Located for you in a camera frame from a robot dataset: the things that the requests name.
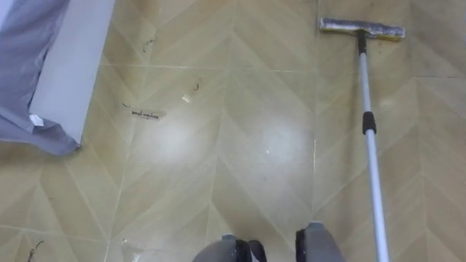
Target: flat mop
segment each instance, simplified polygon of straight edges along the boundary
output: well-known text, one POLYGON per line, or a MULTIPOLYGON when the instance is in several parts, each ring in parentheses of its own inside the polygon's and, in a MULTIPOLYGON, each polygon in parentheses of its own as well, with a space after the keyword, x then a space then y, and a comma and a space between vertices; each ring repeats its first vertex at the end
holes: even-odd
MULTIPOLYGON (((366 144, 368 152, 368 166, 369 174, 371 176, 371 194, 372 194, 372 208, 374 214, 374 236, 376 240, 377 249, 377 260, 378 262, 389 262, 389 253, 387 245, 387 235, 385 233, 385 221, 384 221, 384 208, 382 204, 382 191, 380 189, 380 178, 379 178, 379 165, 377 163, 377 149, 376 149, 376 122, 374 114, 371 110, 371 96, 369 94, 369 80, 368 80, 368 69, 367 69, 367 57, 366 57, 366 38, 370 39, 384 39, 391 41, 400 41, 405 37, 404 28, 397 26, 388 26, 381 23, 368 23, 364 21, 347 21, 322 18, 319 23, 321 31, 327 32, 340 32, 349 33, 358 38, 358 50, 359 50, 359 61, 360 61, 360 81, 361 89, 363 93, 363 134, 366 135, 366 144)), ((332 247, 333 239, 330 234, 323 228, 323 225, 319 223, 311 223, 307 229, 304 229, 297 234, 302 237, 297 239, 303 239, 306 248, 299 248, 300 243, 297 241, 297 250, 305 250, 301 253, 302 256, 306 257, 302 261, 343 261, 343 258, 336 249, 324 249, 309 247, 310 243, 320 243, 325 239, 325 244, 320 246, 332 247)))

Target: floor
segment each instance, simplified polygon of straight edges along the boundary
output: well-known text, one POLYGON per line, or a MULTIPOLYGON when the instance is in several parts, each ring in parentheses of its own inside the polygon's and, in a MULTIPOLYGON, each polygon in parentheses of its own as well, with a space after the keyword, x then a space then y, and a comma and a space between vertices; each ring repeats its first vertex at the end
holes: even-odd
POLYGON ((190 261, 224 233, 294 261, 322 220, 375 261, 355 40, 370 41, 392 261, 466 261, 465 0, 117 0, 82 149, 0 144, 0 261, 190 261))

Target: beige floor tile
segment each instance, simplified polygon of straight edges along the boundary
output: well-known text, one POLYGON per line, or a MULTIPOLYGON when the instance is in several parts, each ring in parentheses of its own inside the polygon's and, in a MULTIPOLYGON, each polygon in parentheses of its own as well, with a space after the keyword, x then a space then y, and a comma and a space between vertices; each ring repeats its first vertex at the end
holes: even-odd
POLYGON ((148 64, 155 42, 158 2, 116 1, 103 49, 104 60, 110 64, 148 64))
MULTIPOLYGON (((322 220, 336 241, 340 244, 341 251, 348 261, 375 261, 376 248, 371 217, 369 189, 360 188, 360 192, 345 196, 350 200, 340 200, 329 203, 322 211, 317 211, 316 218, 322 220), (329 208, 334 208, 334 213, 329 213, 329 208), (332 215, 344 216, 344 218, 332 218, 332 215)), ((421 236, 425 230, 424 205, 422 201, 422 179, 416 176, 400 186, 394 193, 384 191, 385 220, 391 258, 395 259, 408 252, 409 245, 421 236)))
POLYGON ((164 1, 151 64, 224 67, 229 55, 235 2, 164 1))
MULTIPOLYGON (((108 232, 104 228, 108 228, 108 225, 100 225, 99 222, 111 221, 99 221, 102 217, 98 217, 96 210, 93 210, 102 206, 96 201, 97 193, 100 192, 95 191, 95 187, 99 185, 93 185, 98 179, 93 174, 95 172, 73 173, 60 160, 47 164, 35 190, 27 227, 73 237, 105 239, 108 232)), ((111 212, 111 208, 112 206, 97 211, 111 212)))
POLYGON ((226 170, 219 171, 213 187, 212 203, 224 223, 232 230, 230 233, 243 239, 260 239, 268 261, 292 261, 293 243, 287 242, 269 222, 268 217, 260 211, 261 207, 234 175, 225 172, 226 170))
POLYGON ((411 1, 417 76, 465 77, 465 9, 461 0, 411 1))
MULTIPOLYGON (((409 1, 323 0, 319 17, 367 20, 410 28, 409 1)), ((368 68, 375 76, 411 74, 410 38, 402 42, 368 40, 368 68)), ((329 76, 358 73, 356 39, 345 35, 319 35, 319 73, 329 76)))
POLYGON ((427 237, 422 235, 414 240, 406 250, 394 259, 395 262, 425 262, 427 257, 427 237))
POLYGON ((45 157, 33 146, 0 145, 0 225, 25 226, 45 157))
POLYGON ((121 240, 111 242, 107 261, 127 262, 130 256, 140 254, 138 262, 149 261, 190 261, 203 247, 207 230, 209 207, 205 207, 185 224, 181 224, 173 234, 157 244, 141 244, 137 238, 131 237, 127 243, 122 244, 121 240))
POLYGON ((429 247, 429 261, 451 261, 460 262, 453 252, 447 248, 445 243, 442 243, 434 234, 428 232, 427 245, 429 247))
POLYGON ((137 121, 130 163, 197 164, 212 153, 224 104, 224 82, 225 73, 218 70, 150 70, 140 107, 164 116, 159 121, 137 121))
POLYGON ((437 240, 433 250, 443 247, 442 256, 455 257, 464 261, 466 245, 466 213, 460 210, 430 179, 425 179, 425 194, 427 203, 427 227, 431 239, 437 240))
MULTIPOLYGON (((367 165, 360 90, 357 84, 348 84, 350 79, 351 76, 335 79, 325 77, 320 80, 317 88, 316 208, 361 174, 367 165)), ((412 129, 419 118, 415 81, 374 77, 371 83, 378 154, 382 156, 401 140, 415 143, 417 134, 412 129)), ((414 155, 407 154, 405 157, 419 158, 416 156, 419 153, 417 150, 412 153, 414 155)))
POLYGON ((270 183, 286 182, 290 197, 308 208, 315 147, 313 81, 309 74, 233 71, 219 140, 220 155, 238 175, 250 173, 257 180, 261 175, 254 173, 270 169, 270 179, 275 177, 270 183))
POLYGON ((101 262, 106 248, 105 242, 0 228, 0 259, 4 262, 29 261, 32 250, 31 261, 101 262))
POLYGON ((317 1, 239 0, 230 65, 315 71, 317 1))
POLYGON ((0 261, 16 262, 18 253, 24 251, 20 249, 23 239, 23 232, 20 229, 9 229, 0 227, 0 261))

